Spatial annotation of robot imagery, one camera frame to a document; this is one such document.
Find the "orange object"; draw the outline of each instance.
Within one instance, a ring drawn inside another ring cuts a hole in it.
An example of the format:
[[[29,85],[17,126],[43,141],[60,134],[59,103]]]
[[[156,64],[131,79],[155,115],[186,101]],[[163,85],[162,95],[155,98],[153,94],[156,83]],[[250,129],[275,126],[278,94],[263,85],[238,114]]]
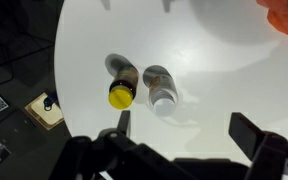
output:
[[[267,19],[280,32],[288,34],[288,0],[256,0],[269,9]]]

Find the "dark floor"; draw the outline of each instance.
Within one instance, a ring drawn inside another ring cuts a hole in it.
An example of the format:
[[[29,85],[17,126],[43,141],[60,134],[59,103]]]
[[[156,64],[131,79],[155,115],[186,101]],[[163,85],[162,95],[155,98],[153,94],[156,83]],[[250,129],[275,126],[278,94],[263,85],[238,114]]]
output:
[[[42,92],[55,90],[53,45],[63,1],[0,0],[0,49],[7,54],[0,64],[11,62],[14,72],[11,81],[0,85],[10,105],[0,112],[0,141],[12,152],[0,165],[0,180],[48,179],[70,138],[64,122],[46,131],[23,113]],[[9,65],[0,66],[0,83],[11,77]]]

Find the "round table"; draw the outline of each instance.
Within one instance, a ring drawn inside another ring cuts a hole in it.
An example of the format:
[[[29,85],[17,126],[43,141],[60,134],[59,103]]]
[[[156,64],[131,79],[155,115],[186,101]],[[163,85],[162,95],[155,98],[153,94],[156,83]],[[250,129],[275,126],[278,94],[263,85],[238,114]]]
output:
[[[140,75],[165,67],[179,95],[157,117],[139,78],[131,139],[172,160],[230,158],[249,164],[228,135],[232,112],[288,138],[288,36],[256,1],[66,0],[55,47],[61,109],[72,136],[96,139],[121,114],[108,102],[105,59],[127,58]]]

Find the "plastic bottle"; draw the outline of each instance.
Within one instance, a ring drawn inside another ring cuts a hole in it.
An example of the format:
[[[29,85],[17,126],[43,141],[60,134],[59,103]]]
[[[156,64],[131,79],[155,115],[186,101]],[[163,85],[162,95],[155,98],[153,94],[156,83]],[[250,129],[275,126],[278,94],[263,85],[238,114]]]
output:
[[[121,67],[109,90],[109,102],[116,109],[126,109],[136,96],[138,71],[133,66]]]
[[[178,96],[173,78],[167,74],[154,77],[149,84],[149,103],[157,116],[166,117],[176,109]]]

